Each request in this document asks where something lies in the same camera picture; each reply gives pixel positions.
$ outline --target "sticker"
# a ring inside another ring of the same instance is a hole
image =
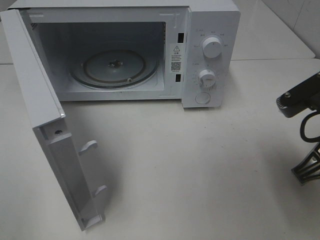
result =
[[[185,58],[186,48],[183,43],[171,43],[170,52],[168,54],[169,59],[169,72],[175,74],[181,74],[184,68],[184,58]]]

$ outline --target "white table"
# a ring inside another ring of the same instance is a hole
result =
[[[113,189],[106,221],[81,232],[30,128],[13,66],[0,66],[0,238],[23,240],[314,240],[320,181],[290,169],[313,144],[305,111],[276,98],[318,59],[233,61],[222,107],[180,101],[64,103],[76,146],[95,139]],[[319,123],[314,135],[320,135]]]
[[[261,1],[234,0],[241,11],[233,60],[309,59],[315,54]],[[0,22],[0,64],[12,63]]]

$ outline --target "power level knob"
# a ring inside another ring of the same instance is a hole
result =
[[[210,59],[214,59],[221,54],[222,42],[216,36],[210,36],[202,43],[203,54]]]
[[[215,85],[217,81],[216,74],[211,70],[203,70],[199,73],[199,83],[204,88],[210,88]]]

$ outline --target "open door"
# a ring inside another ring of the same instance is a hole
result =
[[[100,193],[107,187],[102,184],[90,189],[80,162],[81,155],[97,147],[97,142],[92,140],[79,150],[75,148],[45,62],[30,36],[35,24],[24,16],[24,10],[8,10],[0,15],[33,132],[81,230],[85,230],[105,219],[106,194]]]

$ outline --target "turntable plate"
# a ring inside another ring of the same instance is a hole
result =
[[[128,87],[146,80],[158,68],[156,57],[129,49],[105,50],[73,62],[73,78],[94,88]]]

